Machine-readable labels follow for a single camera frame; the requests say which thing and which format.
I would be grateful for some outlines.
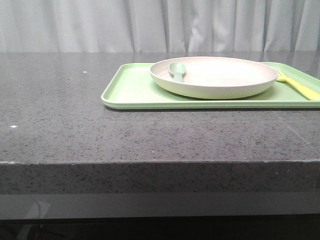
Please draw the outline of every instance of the bowl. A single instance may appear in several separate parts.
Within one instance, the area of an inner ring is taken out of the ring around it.
[[[169,65],[185,65],[183,82],[173,80]],[[171,58],[154,63],[149,73],[161,88],[199,99],[239,99],[270,88],[278,72],[261,62],[231,57],[193,56]]]

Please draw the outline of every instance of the yellow utensil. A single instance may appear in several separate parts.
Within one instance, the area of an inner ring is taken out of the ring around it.
[[[280,70],[278,70],[279,75],[276,79],[278,82],[287,83],[294,87],[299,93],[301,93],[303,96],[305,96],[309,100],[320,100],[320,93],[312,90],[311,88],[307,87],[306,85],[303,85],[302,83],[293,80],[290,77],[287,77],[284,75],[284,73]]]

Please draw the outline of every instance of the green spoon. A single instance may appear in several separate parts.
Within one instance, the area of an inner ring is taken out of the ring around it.
[[[183,82],[183,76],[186,74],[186,67],[181,62],[173,62],[169,65],[169,73],[173,76],[175,82]]]

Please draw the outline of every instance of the spoon handle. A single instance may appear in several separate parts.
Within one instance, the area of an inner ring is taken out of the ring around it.
[[[175,82],[180,82],[180,83],[182,83],[182,82],[183,82],[182,74],[179,73],[179,72],[176,72],[176,73],[174,74],[174,76],[173,76],[173,80],[174,80]]]
[[[287,77],[286,82],[298,90],[302,95],[304,95],[309,100],[320,100],[320,94],[311,88],[301,84],[300,82]]]

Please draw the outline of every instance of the tray rim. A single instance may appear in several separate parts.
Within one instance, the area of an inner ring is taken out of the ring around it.
[[[294,71],[298,71],[304,75],[307,75],[309,78],[314,80],[318,80],[317,78],[308,75],[305,72],[302,72],[290,65],[280,63],[280,62],[271,62],[271,61],[262,61],[258,62],[262,64],[270,64],[277,66],[285,66],[286,68],[290,68]],[[116,110],[172,110],[172,109],[319,109],[320,108],[320,100],[238,100],[238,99],[230,99],[230,100],[175,100],[173,102],[152,102],[152,103],[136,103],[136,102],[115,102],[109,99],[106,99],[104,95],[115,85],[116,76],[126,68],[133,68],[134,66],[146,65],[149,68],[154,64],[154,62],[133,62],[133,63],[125,63],[122,64],[111,81],[101,94],[101,100],[103,103],[112,109]]]

